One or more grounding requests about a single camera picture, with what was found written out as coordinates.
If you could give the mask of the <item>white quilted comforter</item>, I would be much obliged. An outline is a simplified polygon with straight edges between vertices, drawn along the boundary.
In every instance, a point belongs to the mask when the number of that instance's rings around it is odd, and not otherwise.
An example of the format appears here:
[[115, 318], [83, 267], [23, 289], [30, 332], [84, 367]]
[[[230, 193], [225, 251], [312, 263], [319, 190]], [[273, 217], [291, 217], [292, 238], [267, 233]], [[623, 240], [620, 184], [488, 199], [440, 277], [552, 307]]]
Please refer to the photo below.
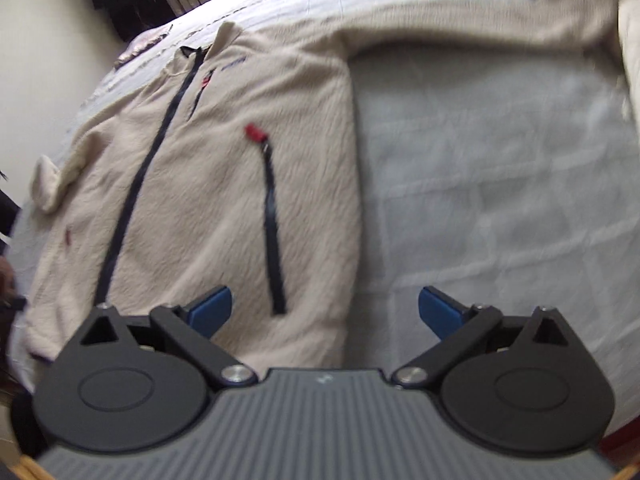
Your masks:
[[618, 36], [636, 128], [640, 122], [640, 0], [620, 0]]

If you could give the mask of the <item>cream fleece zip jacket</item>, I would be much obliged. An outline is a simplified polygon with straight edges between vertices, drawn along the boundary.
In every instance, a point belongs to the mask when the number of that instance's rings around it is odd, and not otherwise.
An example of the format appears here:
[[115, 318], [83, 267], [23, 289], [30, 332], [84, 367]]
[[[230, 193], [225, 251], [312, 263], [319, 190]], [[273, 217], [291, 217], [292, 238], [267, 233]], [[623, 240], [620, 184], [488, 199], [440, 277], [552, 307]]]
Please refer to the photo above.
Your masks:
[[347, 61], [394, 40], [580, 48], [616, 0], [380, 3], [246, 29], [225, 22], [83, 125], [32, 200], [53, 223], [25, 346], [53, 361], [99, 304], [145, 315], [217, 285], [222, 348], [263, 372], [341, 362], [360, 252]]

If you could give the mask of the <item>small folded patterned cloth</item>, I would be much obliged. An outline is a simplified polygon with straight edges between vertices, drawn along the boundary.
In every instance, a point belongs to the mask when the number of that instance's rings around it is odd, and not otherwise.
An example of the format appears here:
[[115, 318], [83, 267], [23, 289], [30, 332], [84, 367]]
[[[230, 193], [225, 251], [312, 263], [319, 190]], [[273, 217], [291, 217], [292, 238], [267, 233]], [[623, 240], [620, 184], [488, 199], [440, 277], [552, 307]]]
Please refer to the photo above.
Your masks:
[[142, 32], [131, 40], [125, 51], [119, 55], [114, 63], [114, 70], [119, 70], [122, 66], [125, 66], [144, 52], [149, 51], [152, 47], [155, 47], [169, 35], [171, 29], [172, 25], [166, 24]]

